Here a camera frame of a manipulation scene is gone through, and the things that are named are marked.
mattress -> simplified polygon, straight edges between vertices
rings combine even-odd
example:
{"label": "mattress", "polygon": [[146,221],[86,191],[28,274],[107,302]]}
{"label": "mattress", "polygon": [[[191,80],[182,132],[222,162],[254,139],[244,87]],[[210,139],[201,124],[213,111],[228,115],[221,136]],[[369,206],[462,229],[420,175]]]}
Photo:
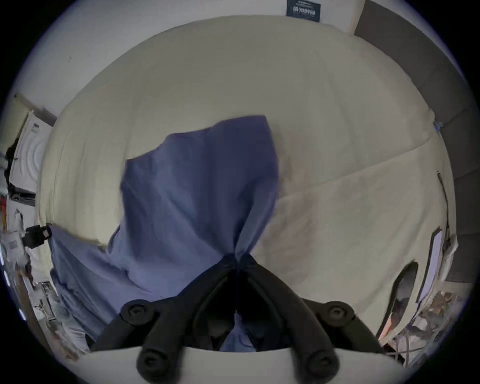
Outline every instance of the mattress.
{"label": "mattress", "polygon": [[[455,233],[453,179],[433,112],[409,77],[334,27],[222,17],[137,45],[58,118],[38,220],[107,244],[123,215],[126,159],[171,133],[245,115],[267,117],[280,175],[273,218],[252,255],[301,297],[348,303],[376,333],[392,284],[412,260],[417,296],[447,212]],[[47,248],[42,255],[49,270]]]}

clothes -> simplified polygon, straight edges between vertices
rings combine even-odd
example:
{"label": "clothes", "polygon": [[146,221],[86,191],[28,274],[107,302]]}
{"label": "clothes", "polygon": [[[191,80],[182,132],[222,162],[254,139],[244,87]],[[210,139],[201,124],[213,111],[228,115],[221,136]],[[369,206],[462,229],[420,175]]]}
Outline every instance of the clothes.
{"label": "clothes", "polygon": [[170,135],[125,164],[124,217],[105,251],[51,226],[52,280],[93,339],[134,299],[180,293],[224,255],[250,252],[278,189],[265,117]]}
{"label": "clothes", "polygon": [[68,340],[82,353],[90,352],[90,348],[85,340],[85,331],[68,313],[60,299],[52,291],[48,293],[48,301],[57,321],[61,323]]}

